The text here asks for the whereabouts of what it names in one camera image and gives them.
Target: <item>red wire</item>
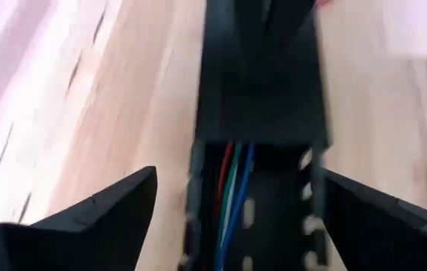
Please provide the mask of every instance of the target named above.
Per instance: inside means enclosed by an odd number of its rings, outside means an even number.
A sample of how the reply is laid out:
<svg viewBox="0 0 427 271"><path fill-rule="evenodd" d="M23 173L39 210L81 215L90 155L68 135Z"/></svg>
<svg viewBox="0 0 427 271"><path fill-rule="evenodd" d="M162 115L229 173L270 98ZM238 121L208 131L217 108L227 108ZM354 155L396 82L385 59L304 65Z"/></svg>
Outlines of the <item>red wire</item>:
<svg viewBox="0 0 427 271"><path fill-rule="evenodd" d="M223 193L223 183L225 180L225 174L227 173L227 165L228 160L230 159L231 150L233 149L233 144L228 144L225 149L225 156L223 157L223 161L221 162L220 169L220 179L218 180L218 194L216 196L216 216L220 215L220 202L221 202L221 194Z"/></svg>

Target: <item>colored wires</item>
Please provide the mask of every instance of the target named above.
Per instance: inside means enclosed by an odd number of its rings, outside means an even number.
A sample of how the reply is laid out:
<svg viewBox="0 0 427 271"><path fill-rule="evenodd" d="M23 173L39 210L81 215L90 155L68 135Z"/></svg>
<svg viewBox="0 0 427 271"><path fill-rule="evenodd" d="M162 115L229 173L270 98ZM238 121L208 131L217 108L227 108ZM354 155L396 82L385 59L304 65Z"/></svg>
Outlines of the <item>colored wires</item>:
<svg viewBox="0 0 427 271"><path fill-rule="evenodd" d="M220 179L218 180L218 192L216 195L216 202L221 202L221 194L223 190L223 183L225 179L225 174L227 173L228 160L230 159L231 150L233 149L233 144L228 144L225 149L225 156L223 157L223 161L221 161L221 169L220 169ZM216 216L220 215L220 204L217 204L216 208Z"/></svg>
<svg viewBox="0 0 427 271"><path fill-rule="evenodd" d="M235 191L236 171L241 153L242 145L238 144L235 146L235 153L233 155L230 172L228 173L227 183L225 184L223 200L221 201L220 224L218 227L218 238L215 250L217 255L220 253L221 243L223 242L226 228L230 220L231 203L233 201L233 192Z"/></svg>
<svg viewBox="0 0 427 271"><path fill-rule="evenodd" d="M252 167L254 145L249 145L249 150L246 157L245 168L243 170L242 182L240 184L238 195L236 196L236 202L233 205L233 212L230 216L231 204L233 201L233 193L235 191L235 179L236 171L238 168L239 157L242 151L242 145L238 144L235 146L235 154L233 155L233 161L230 167L230 173L228 175L227 185L223 195L223 202L221 207L220 225L218 230L217 239L217 257L216 257L216 269L218 271L223 269L224 261L227 256L228 246L231 243L234 227L238 220L238 215L242 204L246 197L246 188L249 182L250 169Z"/></svg>

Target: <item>blue wire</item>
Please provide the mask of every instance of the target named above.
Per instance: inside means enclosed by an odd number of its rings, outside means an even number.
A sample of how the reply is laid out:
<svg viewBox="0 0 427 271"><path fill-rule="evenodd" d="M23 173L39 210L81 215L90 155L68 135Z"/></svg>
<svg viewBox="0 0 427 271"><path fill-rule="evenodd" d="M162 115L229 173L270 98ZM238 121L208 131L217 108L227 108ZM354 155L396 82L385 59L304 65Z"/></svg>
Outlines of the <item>blue wire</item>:
<svg viewBox="0 0 427 271"><path fill-rule="evenodd" d="M220 256L218 257L218 262L216 264L217 271L221 271L223 269L223 264L227 256L228 246L230 245L236 220L238 219L238 214L240 213L240 207L245 201L246 186L249 182L250 168L252 167L253 161L253 147L253 144L249 145L249 152L246 157L245 170L243 171L242 184L240 185L238 197L236 198L235 206L233 207L233 213L230 218L230 223L228 224L227 232L225 233L223 245L220 248Z"/></svg>

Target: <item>wooden floor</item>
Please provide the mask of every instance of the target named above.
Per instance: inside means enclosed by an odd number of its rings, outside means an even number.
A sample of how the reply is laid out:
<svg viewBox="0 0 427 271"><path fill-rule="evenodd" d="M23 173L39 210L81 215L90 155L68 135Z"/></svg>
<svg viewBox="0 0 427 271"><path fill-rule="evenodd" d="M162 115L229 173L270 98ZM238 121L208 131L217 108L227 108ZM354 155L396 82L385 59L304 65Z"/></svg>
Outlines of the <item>wooden floor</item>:
<svg viewBox="0 0 427 271"><path fill-rule="evenodd" d="M32 223L155 165L157 202L137 269L173 270L185 225L205 1L66 3L44 6L44 34L34 35L27 65L0 98L0 221ZM319 9L333 139L325 164L427 208L427 45L414 46L427 36L396 39L408 31L386 13L412 3L333 0ZM54 24L58 14L66 23ZM50 44L48 33L64 32ZM42 43L59 53L39 53ZM45 63L52 68L34 69ZM30 100L17 103L17 93ZM5 117L10 111L17 113Z"/></svg>

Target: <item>black plastic part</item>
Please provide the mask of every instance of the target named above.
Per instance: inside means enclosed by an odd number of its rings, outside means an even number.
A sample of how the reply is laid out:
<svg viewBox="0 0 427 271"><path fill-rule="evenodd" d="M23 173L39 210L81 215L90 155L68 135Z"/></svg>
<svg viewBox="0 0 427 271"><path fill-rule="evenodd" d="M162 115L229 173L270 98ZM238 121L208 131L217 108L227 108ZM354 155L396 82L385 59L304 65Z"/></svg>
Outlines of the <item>black plastic part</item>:
<svg viewBox="0 0 427 271"><path fill-rule="evenodd" d="M207 1L197 139L326 146L313 5Z"/></svg>
<svg viewBox="0 0 427 271"><path fill-rule="evenodd" d="M204 163L196 172L193 181L200 181L201 193L189 190L188 202L200 201L200 209L195 216L191 204L187 205L188 217L200 224L201 229L193 231L187 227L185 254L188 261L181 270L212 270L215 265L215 246L218 238L218 218L214 216L218 173L224 156L226 144L207 144L202 156ZM243 258L251 257L255 269L265 270L303 270L303 257L308 251L325 251L325 245L318 249L315 237L305 236L303 220L312 213L312 203L301 199L301 191L309 181L310 168L301 171L300 159L307 151L307 145L286 147L281 145L256 145L254 168L246 192L246 197L255 201L255 222L243 229L241 218L235 224L233 239L227 251L224 270L241 269ZM236 193L244 167L246 150L243 151L237 176ZM199 245L192 245L192 239Z"/></svg>
<svg viewBox="0 0 427 271"><path fill-rule="evenodd" d="M0 270L133 270L156 192L147 167L31 227L0 224Z"/></svg>
<svg viewBox="0 0 427 271"><path fill-rule="evenodd" d="M255 270L303 270L304 255L316 250L313 236L303 233L312 209L301 199L308 179L297 166L307 148L256 149L246 196L255 201L255 222L245 229L242 219L237 221L224 270L241 270L247 256Z"/></svg>
<svg viewBox="0 0 427 271"><path fill-rule="evenodd" d="M327 172L325 226L348 270L427 270L427 210Z"/></svg>

